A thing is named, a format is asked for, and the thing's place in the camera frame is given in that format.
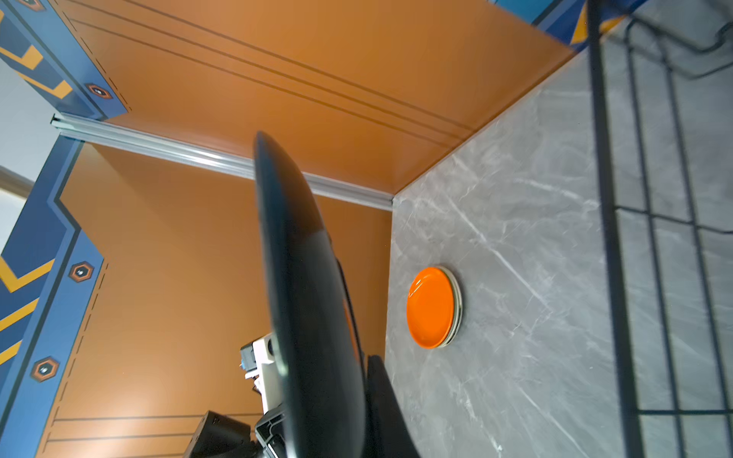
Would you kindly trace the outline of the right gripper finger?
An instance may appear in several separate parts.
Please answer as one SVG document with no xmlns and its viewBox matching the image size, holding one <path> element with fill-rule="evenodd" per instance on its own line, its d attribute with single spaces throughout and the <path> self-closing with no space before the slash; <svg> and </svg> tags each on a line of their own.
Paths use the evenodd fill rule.
<svg viewBox="0 0 733 458">
<path fill-rule="evenodd" d="M 366 364 L 366 457 L 419 457 L 399 408 L 384 361 L 377 355 Z"/>
</svg>

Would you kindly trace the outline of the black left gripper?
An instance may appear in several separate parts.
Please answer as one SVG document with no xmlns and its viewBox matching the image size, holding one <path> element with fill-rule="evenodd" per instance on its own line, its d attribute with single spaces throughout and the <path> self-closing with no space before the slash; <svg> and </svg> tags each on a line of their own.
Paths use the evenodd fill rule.
<svg viewBox="0 0 733 458">
<path fill-rule="evenodd" d="M 183 456 L 286 457 L 284 407 L 263 414 L 254 427 L 232 417 L 208 411 L 202 417 Z"/>
</svg>

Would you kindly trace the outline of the black plate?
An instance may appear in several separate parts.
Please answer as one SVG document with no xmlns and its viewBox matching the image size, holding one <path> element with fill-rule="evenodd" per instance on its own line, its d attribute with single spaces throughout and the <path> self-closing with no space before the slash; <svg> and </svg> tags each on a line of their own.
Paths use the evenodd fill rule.
<svg viewBox="0 0 733 458">
<path fill-rule="evenodd" d="M 257 206 L 291 457 L 359 457 L 363 370 L 340 269 L 304 175 L 264 132 L 254 140 Z"/>
</svg>

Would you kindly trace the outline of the orange plate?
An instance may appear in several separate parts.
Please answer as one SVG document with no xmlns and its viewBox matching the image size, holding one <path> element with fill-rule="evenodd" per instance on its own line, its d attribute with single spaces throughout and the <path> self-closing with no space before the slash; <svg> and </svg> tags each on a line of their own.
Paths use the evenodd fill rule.
<svg viewBox="0 0 733 458">
<path fill-rule="evenodd" d="M 407 299 L 407 324 L 412 339 L 425 349 L 441 347 L 454 327 L 454 287 L 446 271 L 438 266 L 418 273 Z"/>
</svg>

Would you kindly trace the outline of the black wire dish rack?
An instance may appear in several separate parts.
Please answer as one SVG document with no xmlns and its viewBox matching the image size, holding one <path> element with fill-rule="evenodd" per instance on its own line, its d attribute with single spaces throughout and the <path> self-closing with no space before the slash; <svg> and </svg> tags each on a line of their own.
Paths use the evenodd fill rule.
<svg viewBox="0 0 733 458">
<path fill-rule="evenodd" d="M 732 453 L 732 5 L 592 1 L 588 65 L 626 457 Z"/>
</svg>

